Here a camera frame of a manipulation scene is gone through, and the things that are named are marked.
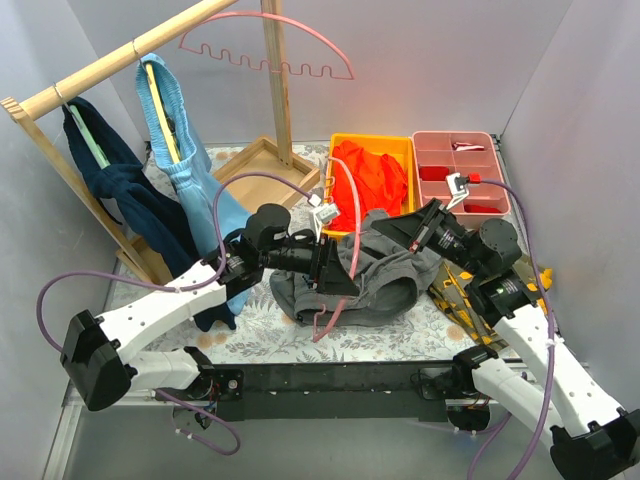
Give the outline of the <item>grey drawstring shorts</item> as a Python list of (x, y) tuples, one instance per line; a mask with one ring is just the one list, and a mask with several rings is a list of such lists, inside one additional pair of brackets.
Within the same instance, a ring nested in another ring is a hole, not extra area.
[[(354, 277), (360, 295), (346, 299), (337, 327), (387, 325), (411, 310), (436, 279), (440, 255), (429, 249), (412, 254), (371, 228), (374, 221), (387, 217), (386, 211), (376, 209), (362, 221)], [(339, 304), (338, 296), (317, 293), (299, 273), (277, 270), (269, 284), (283, 312), (304, 325), (326, 326)]]

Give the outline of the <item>yellow plastic tray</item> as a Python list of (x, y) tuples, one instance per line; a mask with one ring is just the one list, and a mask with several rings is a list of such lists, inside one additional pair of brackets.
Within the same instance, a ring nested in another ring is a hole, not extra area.
[[(325, 181), (325, 190), (324, 190), (325, 200), (328, 202), (334, 203), (333, 197), (331, 196), (332, 187), (335, 183), (335, 178), (332, 172), (332, 163), (339, 164), (343, 168), (351, 185), (356, 219), (360, 218), (360, 215), (361, 215), (360, 201), (358, 198), (358, 191), (355, 185), (355, 181), (352, 177), (352, 174), (342, 160), (332, 156), (333, 149), (345, 140), (350, 140), (358, 144), (359, 146), (363, 147), (365, 150), (377, 155), (383, 155), (383, 154), (391, 155), (400, 163), (400, 165), (404, 168), (405, 172), (407, 173), (408, 182), (409, 182), (408, 194), (403, 203), (401, 214), (412, 212), (416, 206), (416, 187), (415, 187), (416, 174), (415, 174), (415, 166), (414, 166), (413, 145), (411, 140), (407, 137), (365, 135), (365, 134), (353, 134), (353, 133), (333, 134), (330, 140), (329, 161), (326, 169), (326, 181)], [(324, 231), (328, 235), (336, 239), (340, 239), (344, 237), (346, 234), (351, 233), (351, 232), (341, 232), (341, 231), (331, 230), (330, 229), (331, 222), (324, 228)]]

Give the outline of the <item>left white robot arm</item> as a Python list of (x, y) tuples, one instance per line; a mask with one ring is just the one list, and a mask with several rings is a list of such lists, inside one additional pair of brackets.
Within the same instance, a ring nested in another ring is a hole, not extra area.
[(98, 316), (83, 311), (69, 324), (60, 361), (86, 407), (100, 411), (136, 390), (168, 389), (182, 399), (224, 396), (231, 375), (217, 372), (198, 348), (147, 351), (156, 338), (197, 314), (225, 305), (258, 284), (266, 269), (300, 273), (325, 295), (358, 295), (335, 240), (312, 231), (290, 234), (289, 211), (265, 204), (244, 228), (169, 283), (168, 291)]

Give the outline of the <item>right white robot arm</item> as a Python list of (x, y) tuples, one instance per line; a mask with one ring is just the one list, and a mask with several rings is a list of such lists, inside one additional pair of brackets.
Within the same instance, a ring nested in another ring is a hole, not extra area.
[(543, 443), (565, 479), (611, 479), (639, 462), (639, 413), (606, 393), (556, 334), (541, 289), (514, 269), (521, 258), (514, 226), (491, 218), (471, 231), (437, 199), (372, 228), (411, 253), (429, 249), (471, 276), (465, 301), (517, 352), (538, 387), (488, 347), (455, 356), (454, 389), (498, 401)]

